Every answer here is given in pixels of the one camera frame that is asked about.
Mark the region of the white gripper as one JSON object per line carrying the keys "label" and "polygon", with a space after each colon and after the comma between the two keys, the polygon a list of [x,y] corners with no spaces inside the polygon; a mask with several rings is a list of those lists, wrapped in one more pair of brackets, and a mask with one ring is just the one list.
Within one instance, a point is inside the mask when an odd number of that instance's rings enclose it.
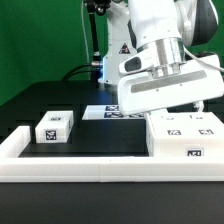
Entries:
{"label": "white gripper", "polygon": [[203,100],[224,95],[224,81],[219,71],[217,55],[201,58],[201,63],[189,60],[181,73],[153,78],[149,72],[129,75],[118,83],[118,105],[122,115],[132,115],[193,103],[196,112],[204,110]]}

